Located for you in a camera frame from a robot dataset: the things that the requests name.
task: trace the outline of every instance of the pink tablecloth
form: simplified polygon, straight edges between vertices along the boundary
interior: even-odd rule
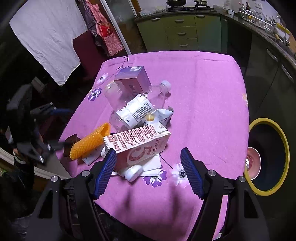
[[[172,106],[175,111],[168,128],[172,135],[162,157],[175,167],[180,164],[181,149],[188,147],[196,159],[223,177],[235,179],[242,175],[249,128],[246,90],[239,66],[231,56],[222,54],[167,51],[104,62],[92,90],[60,140],[75,133],[83,138],[107,122],[111,107],[100,94],[101,89],[98,91],[101,85],[98,82],[105,81],[103,88],[114,79],[119,67],[141,65],[152,84],[165,79],[172,84],[171,96],[165,103],[165,107]],[[69,162],[62,158],[61,152],[58,157],[72,177],[92,167],[77,160]],[[154,240],[183,241],[191,232],[202,200],[193,194],[190,185],[185,187],[186,181],[177,185],[172,169],[163,161],[162,165],[162,180],[158,179],[161,185],[154,187],[149,178],[141,177],[129,183],[112,176],[97,203],[120,222]],[[224,197],[215,235],[223,226],[226,206],[227,197]]]

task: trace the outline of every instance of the cardboard box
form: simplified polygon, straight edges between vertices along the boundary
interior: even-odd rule
[[[117,153],[114,171],[133,166],[162,152],[170,132],[159,122],[104,137],[107,150]]]
[[[123,68],[115,76],[114,81],[121,81],[133,97],[151,86],[144,66]]]

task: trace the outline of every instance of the purple box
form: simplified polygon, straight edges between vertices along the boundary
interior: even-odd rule
[[[115,76],[114,81],[121,81],[134,97],[151,86],[144,66],[123,68]]]

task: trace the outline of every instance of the white cloth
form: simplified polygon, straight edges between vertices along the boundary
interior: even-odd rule
[[[9,23],[22,45],[62,86],[80,64],[72,41],[87,31],[75,0],[29,0]]]

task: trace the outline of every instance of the red chair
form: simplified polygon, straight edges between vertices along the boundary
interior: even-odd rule
[[[73,47],[86,74],[83,79],[90,80],[96,77],[102,63],[108,58],[99,53],[91,32],[88,30],[73,39]]]

